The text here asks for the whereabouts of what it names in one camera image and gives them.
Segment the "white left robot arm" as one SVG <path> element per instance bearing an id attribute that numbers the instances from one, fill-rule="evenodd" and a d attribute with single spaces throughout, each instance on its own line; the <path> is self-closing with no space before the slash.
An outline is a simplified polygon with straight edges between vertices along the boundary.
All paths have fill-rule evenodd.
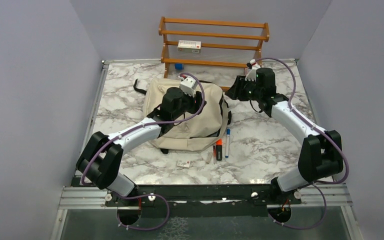
<path id="1" fill-rule="evenodd" d="M 189 95 L 180 87 L 170 87 L 161 103 L 139 123 L 116 133 L 95 132 L 76 163 L 80 183 L 116 192 L 124 205 L 132 205 L 137 200 L 136 184 L 119 172 L 123 156 L 167 134 L 175 124 L 199 115 L 205 104 L 203 90 Z"/>

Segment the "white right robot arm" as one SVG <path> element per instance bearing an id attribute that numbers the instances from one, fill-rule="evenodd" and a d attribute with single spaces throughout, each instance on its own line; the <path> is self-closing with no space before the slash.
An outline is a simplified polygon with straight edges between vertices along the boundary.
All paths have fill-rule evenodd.
<path id="1" fill-rule="evenodd" d="M 254 74 L 251 79 L 238 75 L 226 96 L 241 102 L 256 101 L 261 112 L 281 123 L 301 144 L 297 166 L 271 181 L 269 199 L 280 204 L 288 198 L 290 191 L 342 172 L 340 134 L 318 128 L 293 107 L 288 97 L 278 93 L 276 76 L 271 68 L 260 67 L 251 73 Z"/>

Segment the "beige canvas backpack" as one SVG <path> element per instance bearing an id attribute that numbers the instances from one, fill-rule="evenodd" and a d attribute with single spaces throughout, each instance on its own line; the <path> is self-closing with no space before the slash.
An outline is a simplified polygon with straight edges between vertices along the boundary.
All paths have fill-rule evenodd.
<path id="1" fill-rule="evenodd" d="M 190 120 L 177 123 L 168 133 L 150 141 L 151 145 L 163 153 L 168 150 L 203 151 L 221 139 L 228 124 L 231 123 L 232 113 L 224 98 L 222 88 L 209 81 L 201 80 L 200 83 L 204 88 L 206 101 L 202 113 Z M 163 95 L 169 88 L 180 86 L 180 81 L 154 78 L 146 90 L 138 88 L 137 84 L 138 81 L 135 80 L 133 89 L 145 95 L 142 111 L 146 116 L 162 103 Z"/>

